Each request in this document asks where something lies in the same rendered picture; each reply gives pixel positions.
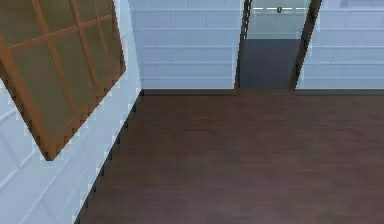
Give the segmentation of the brown wooden framed window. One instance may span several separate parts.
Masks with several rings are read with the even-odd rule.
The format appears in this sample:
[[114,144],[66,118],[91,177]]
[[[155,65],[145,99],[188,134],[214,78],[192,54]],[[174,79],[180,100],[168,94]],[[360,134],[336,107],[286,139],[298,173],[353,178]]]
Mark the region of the brown wooden framed window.
[[114,0],[0,0],[0,79],[46,160],[125,71]]

